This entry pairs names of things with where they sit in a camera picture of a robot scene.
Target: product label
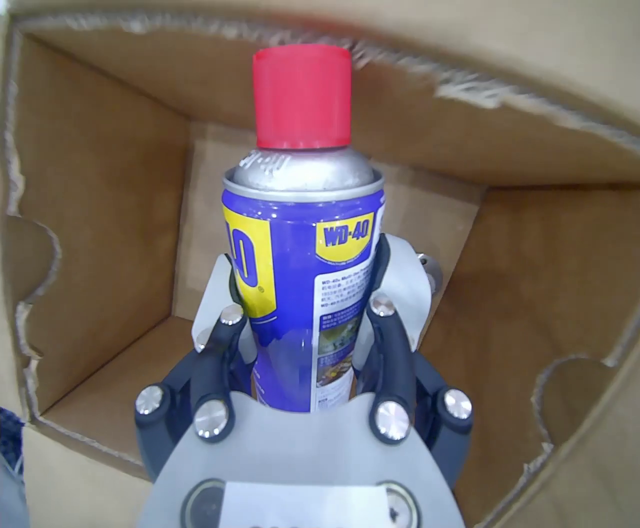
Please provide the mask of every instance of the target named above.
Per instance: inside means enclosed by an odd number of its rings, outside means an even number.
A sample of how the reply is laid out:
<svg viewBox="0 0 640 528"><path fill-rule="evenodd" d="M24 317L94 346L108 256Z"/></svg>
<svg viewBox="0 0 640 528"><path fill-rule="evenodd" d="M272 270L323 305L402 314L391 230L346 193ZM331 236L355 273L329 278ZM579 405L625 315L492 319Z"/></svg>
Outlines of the product label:
<svg viewBox="0 0 640 528"><path fill-rule="evenodd" d="M383 192L296 204L225 191L223 205L259 401L297 412L346 402Z"/></svg>
<svg viewBox="0 0 640 528"><path fill-rule="evenodd" d="M242 216L224 207L236 282L248 317L268 317L276 309L271 229L268 220Z"/></svg>
<svg viewBox="0 0 640 528"><path fill-rule="evenodd" d="M371 241L373 213L318 222L316 225L316 255L331 264L348 264L365 250Z"/></svg>

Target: metal bolt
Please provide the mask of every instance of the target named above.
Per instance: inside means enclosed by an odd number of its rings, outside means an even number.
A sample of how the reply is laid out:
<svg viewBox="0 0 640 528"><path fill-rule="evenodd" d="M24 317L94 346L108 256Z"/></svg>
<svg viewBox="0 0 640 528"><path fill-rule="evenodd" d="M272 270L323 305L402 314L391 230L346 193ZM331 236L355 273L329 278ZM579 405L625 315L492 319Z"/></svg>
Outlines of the metal bolt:
<svg viewBox="0 0 640 528"><path fill-rule="evenodd" d="M196 350L198 352L202 352L204 347L206 347L207 342L209 341L209 337L211 336L212 328L205 328L198 334L196 337Z"/></svg>
<svg viewBox="0 0 640 528"><path fill-rule="evenodd" d="M218 436L227 426L229 409L219 399L206 401L193 416L193 427L200 438Z"/></svg>
<svg viewBox="0 0 640 528"><path fill-rule="evenodd" d="M395 482L382 483L387 489L389 517L395 528L418 528L420 515L411 494Z"/></svg>
<svg viewBox="0 0 640 528"><path fill-rule="evenodd" d="M396 312L393 301L382 292L373 294L369 304L373 313L380 317L392 316Z"/></svg>
<svg viewBox="0 0 640 528"><path fill-rule="evenodd" d="M451 416L459 420L469 418L473 410L469 396L456 388L450 388L444 393L444 406Z"/></svg>
<svg viewBox="0 0 640 528"><path fill-rule="evenodd" d="M157 385L149 385L140 391L136 398L136 411L138 414L151 414L162 403L164 391Z"/></svg>
<svg viewBox="0 0 640 528"><path fill-rule="evenodd" d="M232 326L240 322L244 315L244 310L239 304L233 303L222 310L220 322Z"/></svg>
<svg viewBox="0 0 640 528"><path fill-rule="evenodd" d="M395 401L384 401L376 409L376 427L389 440L402 440L409 433L411 420L404 408Z"/></svg>

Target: spray can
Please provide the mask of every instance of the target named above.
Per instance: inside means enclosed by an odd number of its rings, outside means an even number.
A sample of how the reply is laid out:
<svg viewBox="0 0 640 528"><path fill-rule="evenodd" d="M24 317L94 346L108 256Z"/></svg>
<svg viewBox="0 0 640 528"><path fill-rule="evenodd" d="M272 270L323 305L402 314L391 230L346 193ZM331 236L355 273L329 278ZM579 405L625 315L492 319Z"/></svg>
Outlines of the spray can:
<svg viewBox="0 0 640 528"><path fill-rule="evenodd" d="M288 45L253 57L257 148L227 172L230 254L258 349L262 403L349 399L351 355L384 209L383 177L351 142L351 56Z"/></svg>

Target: cardboard wall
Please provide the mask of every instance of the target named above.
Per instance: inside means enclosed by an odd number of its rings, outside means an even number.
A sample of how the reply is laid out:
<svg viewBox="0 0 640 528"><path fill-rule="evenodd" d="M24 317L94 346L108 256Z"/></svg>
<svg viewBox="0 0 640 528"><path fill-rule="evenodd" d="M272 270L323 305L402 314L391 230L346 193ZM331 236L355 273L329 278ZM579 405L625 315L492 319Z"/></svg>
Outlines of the cardboard wall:
<svg viewBox="0 0 640 528"><path fill-rule="evenodd" d="M191 118L240 129L253 129L252 54L273 43L268 35L288 35L243 31L241 22L225 31L205 17L176 16L172 27L182 31L148 22L149 32L144 19L102 20L95 31L29 30ZM138 30L111 29L119 24ZM478 93L491 84L475 88L477 79L457 79L446 65L429 71L415 56L377 53L353 75L353 144L367 155L494 186L640 181L640 151L581 130L570 115L527 97L487 102ZM457 90L436 97L441 70Z"/></svg>
<svg viewBox="0 0 640 528"><path fill-rule="evenodd" d="M487 191L420 349L475 405L456 485L469 524L543 442L575 432L611 379L599 361L623 348L637 317L639 225L640 190Z"/></svg>
<svg viewBox="0 0 640 528"><path fill-rule="evenodd" d="M189 135L181 116L29 39L18 81L19 212L60 244L26 323L44 410L170 314ZM34 266L56 264L51 242L4 244L8 258L39 248ZM7 280L32 268L10 262Z"/></svg>
<svg viewBox="0 0 640 528"><path fill-rule="evenodd" d="M640 515L640 344L575 436L497 528L626 527Z"/></svg>

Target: red cap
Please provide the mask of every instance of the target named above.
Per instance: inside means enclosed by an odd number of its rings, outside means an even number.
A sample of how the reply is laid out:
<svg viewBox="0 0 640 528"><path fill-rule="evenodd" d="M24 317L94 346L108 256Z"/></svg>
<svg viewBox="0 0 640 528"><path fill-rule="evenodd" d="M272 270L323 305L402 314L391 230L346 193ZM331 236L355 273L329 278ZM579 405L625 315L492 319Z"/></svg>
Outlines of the red cap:
<svg viewBox="0 0 640 528"><path fill-rule="evenodd" d="M351 143L351 54L294 44L253 56L258 147L326 148Z"/></svg>

